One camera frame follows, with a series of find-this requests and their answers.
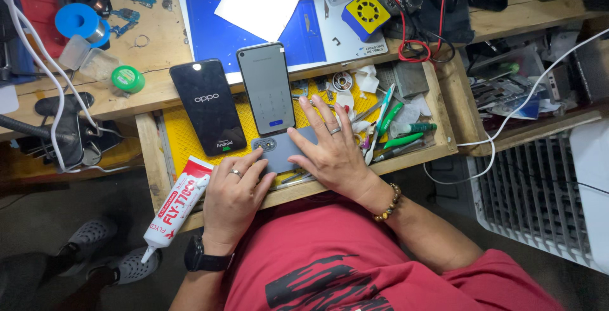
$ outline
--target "wristwatch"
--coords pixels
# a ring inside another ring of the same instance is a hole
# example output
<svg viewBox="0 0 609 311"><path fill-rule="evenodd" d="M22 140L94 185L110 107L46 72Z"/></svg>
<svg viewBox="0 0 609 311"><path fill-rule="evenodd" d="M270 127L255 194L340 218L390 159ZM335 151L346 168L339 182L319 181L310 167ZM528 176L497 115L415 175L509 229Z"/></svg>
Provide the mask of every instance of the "wristwatch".
<svg viewBox="0 0 609 311"><path fill-rule="evenodd" d="M188 242L187 251L184 253L184 263L190 272L225 271L230 267L234 253L229 256L205 255L202 238L194 235Z"/></svg>

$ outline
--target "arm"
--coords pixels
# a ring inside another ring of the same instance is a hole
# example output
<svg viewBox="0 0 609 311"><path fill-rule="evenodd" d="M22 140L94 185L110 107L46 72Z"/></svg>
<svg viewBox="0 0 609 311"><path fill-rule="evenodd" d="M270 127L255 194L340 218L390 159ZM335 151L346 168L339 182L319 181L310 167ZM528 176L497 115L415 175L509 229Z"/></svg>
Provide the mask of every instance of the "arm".
<svg viewBox="0 0 609 311"><path fill-rule="evenodd" d="M342 131L330 135L328 129L335 129L339 124L319 96L312 99L315 105L319 105L326 124L308 101L301 98L300 106L316 131L318 144L312 144L297 130L288 129L294 143L307 155L292 156L288 160L299 164L329 189L353 199L372 214L382 214L392 202L393 188L366 166L345 109L335 105ZM482 255L482 250L459 230L406 197L400 198L387 224L421 262L437 273L466 267Z"/></svg>
<svg viewBox="0 0 609 311"><path fill-rule="evenodd" d="M262 149L256 149L244 157L227 157L214 167L203 203L205 229L202 243L206 255L228 256L234 253L252 223L277 176L268 173L258 183L258 176L268 163L266 159L256 161L262 153ZM243 178L231 173L231 169L241 172ZM219 292L223 276L223 271L188 272L170 310L221 309L224 301L220 300Z"/></svg>

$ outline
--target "hand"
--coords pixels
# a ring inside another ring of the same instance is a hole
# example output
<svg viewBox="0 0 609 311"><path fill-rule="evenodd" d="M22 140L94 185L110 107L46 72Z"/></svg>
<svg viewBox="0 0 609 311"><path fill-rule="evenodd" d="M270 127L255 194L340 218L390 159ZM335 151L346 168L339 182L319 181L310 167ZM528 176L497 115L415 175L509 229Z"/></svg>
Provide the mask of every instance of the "hand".
<svg viewBox="0 0 609 311"><path fill-rule="evenodd" d="M366 200L386 183L366 166L345 109L338 103L334 105L342 129L330 135L329 129L339 127L336 117L321 97L313 95L311 99L324 117L325 124L305 97L300 97L298 101L315 130L318 144L311 143L294 128L287 129L294 144L306 155L292 155L287 160L306 169L329 189L368 208Z"/></svg>
<svg viewBox="0 0 609 311"><path fill-rule="evenodd" d="M211 172L203 203L205 254L232 254L252 223L277 176L276 173L268 173L258 183L258 176L269 163L266 159L256 162L262 154L262 148L258 148L244 157L224 158ZM231 173L231 169L241 172L243 178Z"/></svg>

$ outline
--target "phone screen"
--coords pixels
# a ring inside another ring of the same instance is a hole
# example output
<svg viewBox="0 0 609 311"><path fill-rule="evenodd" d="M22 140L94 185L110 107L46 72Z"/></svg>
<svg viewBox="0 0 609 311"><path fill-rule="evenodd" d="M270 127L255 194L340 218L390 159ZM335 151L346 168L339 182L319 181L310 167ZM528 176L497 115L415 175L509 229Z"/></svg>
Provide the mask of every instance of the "phone screen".
<svg viewBox="0 0 609 311"><path fill-rule="evenodd" d="M279 42L242 48L237 59L261 136L296 125L285 53Z"/></svg>
<svg viewBox="0 0 609 311"><path fill-rule="evenodd" d="M220 60L174 66L169 73L205 155L216 156L247 146Z"/></svg>

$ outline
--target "beaded bracelet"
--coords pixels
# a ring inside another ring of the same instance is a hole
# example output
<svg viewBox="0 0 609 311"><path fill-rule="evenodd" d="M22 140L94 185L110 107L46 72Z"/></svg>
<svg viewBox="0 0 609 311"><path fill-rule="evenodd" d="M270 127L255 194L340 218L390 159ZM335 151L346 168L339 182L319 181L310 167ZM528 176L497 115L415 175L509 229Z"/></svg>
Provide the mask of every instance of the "beaded bracelet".
<svg viewBox="0 0 609 311"><path fill-rule="evenodd" d="M389 185L393 187L395 195L393 195L393 200L392 203L389 204L389 208L385 212L383 212L382 215L374 216L374 219L377 222L384 222L386 219L388 219L389 216L393 213L393 210L395 210L395 208L398 206L398 203L400 202L400 197L402 197L402 190L398 185L394 183L390 183Z"/></svg>

